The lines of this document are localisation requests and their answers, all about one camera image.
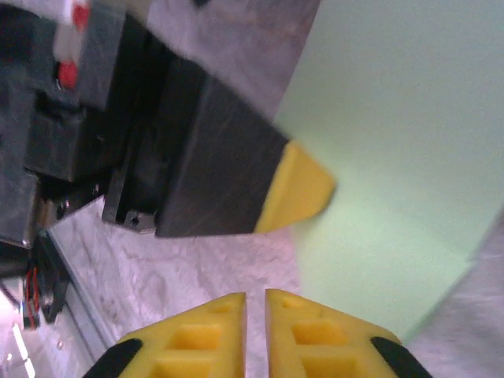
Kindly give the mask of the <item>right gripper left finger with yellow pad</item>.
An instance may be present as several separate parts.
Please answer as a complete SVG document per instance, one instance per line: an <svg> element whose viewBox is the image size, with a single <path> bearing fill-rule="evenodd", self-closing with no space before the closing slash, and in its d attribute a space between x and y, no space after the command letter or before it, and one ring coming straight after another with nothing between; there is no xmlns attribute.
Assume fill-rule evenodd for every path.
<svg viewBox="0 0 504 378"><path fill-rule="evenodd" d="M86 377L244 377L246 294L231 293L130 332Z"/></svg>

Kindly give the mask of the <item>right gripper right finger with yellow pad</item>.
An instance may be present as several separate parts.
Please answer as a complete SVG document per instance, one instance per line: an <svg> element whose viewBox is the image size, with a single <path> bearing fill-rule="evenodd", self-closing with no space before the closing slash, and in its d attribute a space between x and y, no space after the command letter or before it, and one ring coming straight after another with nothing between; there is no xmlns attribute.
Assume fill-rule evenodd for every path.
<svg viewBox="0 0 504 378"><path fill-rule="evenodd" d="M265 291L271 377L430 377L396 335L289 291Z"/></svg>

